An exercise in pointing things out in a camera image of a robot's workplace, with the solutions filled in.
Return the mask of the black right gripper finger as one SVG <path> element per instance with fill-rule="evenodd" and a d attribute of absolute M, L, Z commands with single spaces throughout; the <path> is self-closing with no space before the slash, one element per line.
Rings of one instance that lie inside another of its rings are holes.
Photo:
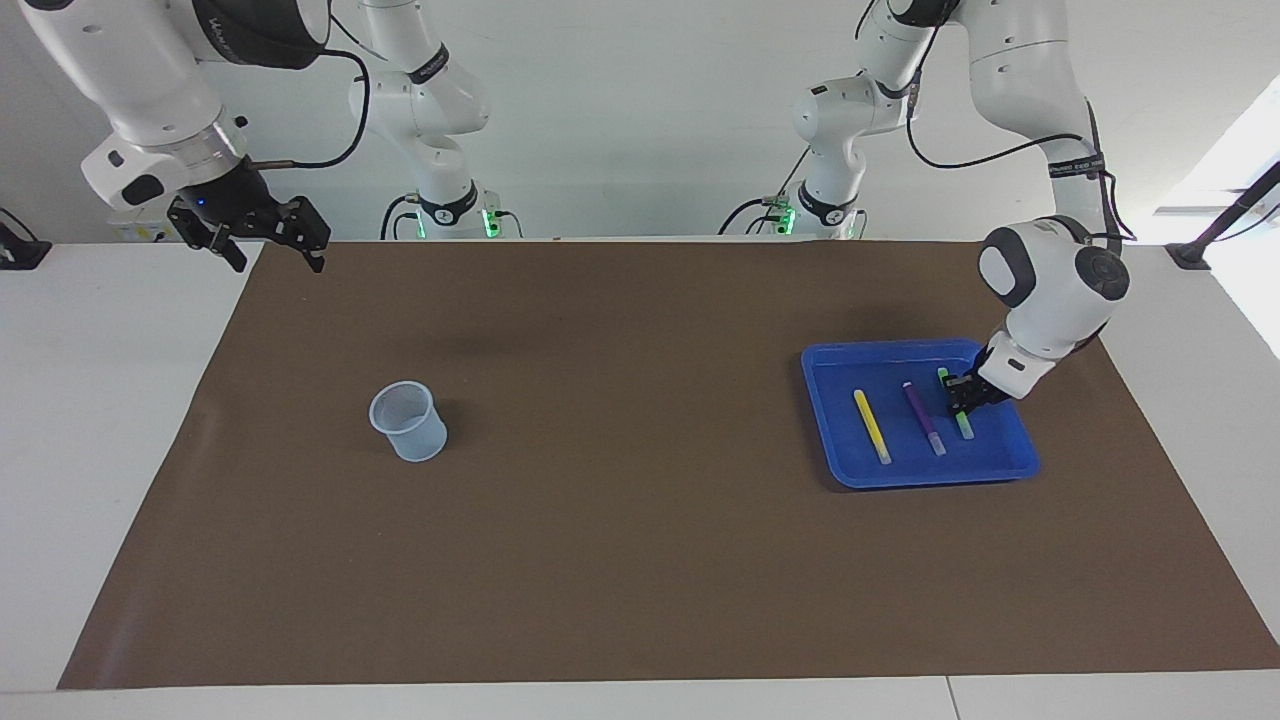
<path fill-rule="evenodd" d="M 325 251 L 332 237 L 332 228 L 320 215 L 310 199 L 296 196 L 288 202 L 278 204 L 275 219 L 270 224 L 270 241 L 294 250 L 312 273 L 321 273 L 325 266 Z"/>
<path fill-rule="evenodd" d="M 224 260 L 237 273 L 246 270 L 247 258 L 225 225 L 219 225 L 215 231 L 211 229 L 183 199 L 173 199 L 166 217 L 187 247 L 207 250 Z"/>

